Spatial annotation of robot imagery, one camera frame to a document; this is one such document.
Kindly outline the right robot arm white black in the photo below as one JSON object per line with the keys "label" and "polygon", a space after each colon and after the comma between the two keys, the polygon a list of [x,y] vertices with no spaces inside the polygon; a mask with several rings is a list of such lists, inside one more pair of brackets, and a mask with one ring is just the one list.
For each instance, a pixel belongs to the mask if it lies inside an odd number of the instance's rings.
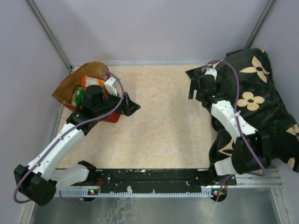
{"label": "right robot arm white black", "polygon": [[218,185],[225,180],[226,175],[256,175],[257,170],[265,175],[266,168],[271,165],[270,135],[245,121],[220,93],[216,69],[200,67],[188,70],[186,74],[191,80],[188,98],[201,102],[211,116],[221,123],[235,144],[231,156],[211,165],[209,181]]}

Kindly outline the green yellow snack bag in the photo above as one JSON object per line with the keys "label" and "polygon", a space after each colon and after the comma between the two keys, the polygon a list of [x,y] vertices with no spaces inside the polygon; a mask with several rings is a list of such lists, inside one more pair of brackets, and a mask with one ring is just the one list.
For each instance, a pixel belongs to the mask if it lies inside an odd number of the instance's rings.
{"label": "green yellow snack bag", "polygon": [[84,89],[82,87],[76,88],[71,97],[71,105],[73,106],[79,105],[82,101],[83,93],[84,93]]}

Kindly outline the black floral pillow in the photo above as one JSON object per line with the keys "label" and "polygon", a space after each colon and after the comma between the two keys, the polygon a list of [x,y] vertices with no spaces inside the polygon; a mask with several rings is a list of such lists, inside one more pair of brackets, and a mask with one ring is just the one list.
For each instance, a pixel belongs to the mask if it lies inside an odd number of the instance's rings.
{"label": "black floral pillow", "polygon": [[[259,48],[241,49],[204,67],[217,70],[220,93],[245,121],[270,135],[271,161],[280,159],[298,172],[299,127],[276,90],[267,53]],[[209,151],[210,168],[214,162],[231,156],[235,147],[231,136],[212,116],[211,124],[217,137]]]}

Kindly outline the red brown paper bag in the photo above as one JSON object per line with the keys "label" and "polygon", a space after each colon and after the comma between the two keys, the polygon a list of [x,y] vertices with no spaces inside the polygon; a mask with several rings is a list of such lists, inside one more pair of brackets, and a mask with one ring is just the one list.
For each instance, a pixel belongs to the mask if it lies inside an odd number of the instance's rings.
{"label": "red brown paper bag", "polygon": [[[93,114],[93,108],[97,103],[100,103],[103,99],[108,98],[108,92],[105,87],[100,87],[97,85],[88,86],[83,93],[82,101],[79,105],[71,105],[71,97],[76,88],[81,87],[82,76],[86,75],[88,77],[98,78],[106,81],[110,78],[108,73],[108,66],[100,61],[88,62],[80,66],[73,73],[68,75],[53,92],[52,97],[60,102],[63,106],[70,109],[76,115],[81,115],[87,119],[95,118]],[[114,112],[115,109],[103,114],[104,121],[110,123],[116,123],[120,117]]]}

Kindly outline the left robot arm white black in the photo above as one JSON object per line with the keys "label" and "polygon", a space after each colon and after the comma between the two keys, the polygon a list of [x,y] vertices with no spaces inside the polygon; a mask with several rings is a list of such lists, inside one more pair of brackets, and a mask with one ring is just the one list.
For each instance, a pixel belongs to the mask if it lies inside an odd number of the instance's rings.
{"label": "left robot arm white black", "polygon": [[74,167],[58,174],[54,172],[60,161],[99,121],[112,113],[129,117],[140,108],[141,106],[132,101],[125,91],[105,97],[102,87],[87,87],[81,103],[68,117],[61,133],[28,165],[18,165],[15,168],[14,201],[22,203],[17,199],[17,193],[21,193],[27,197],[26,203],[33,201],[44,206],[52,200],[55,193],[61,193],[73,184],[94,184],[97,180],[96,167],[86,161],[80,161]]}

